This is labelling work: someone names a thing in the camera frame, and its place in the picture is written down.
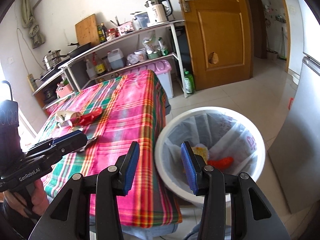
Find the left hand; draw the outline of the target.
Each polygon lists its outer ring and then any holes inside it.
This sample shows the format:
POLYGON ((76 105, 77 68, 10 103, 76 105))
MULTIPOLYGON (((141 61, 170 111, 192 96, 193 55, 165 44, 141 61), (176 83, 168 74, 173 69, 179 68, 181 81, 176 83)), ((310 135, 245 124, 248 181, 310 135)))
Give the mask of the left hand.
MULTIPOLYGON (((20 194, 4 191, 3 195, 4 199, 13 210, 17 211, 23 217, 28 217, 24 210, 24 205, 27 203, 20 194)), ((32 211, 39 216, 42 216, 49 206, 49 200, 41 179, 34 181, 34 191, 31 195, 31 202, 33 204, 32 211)))

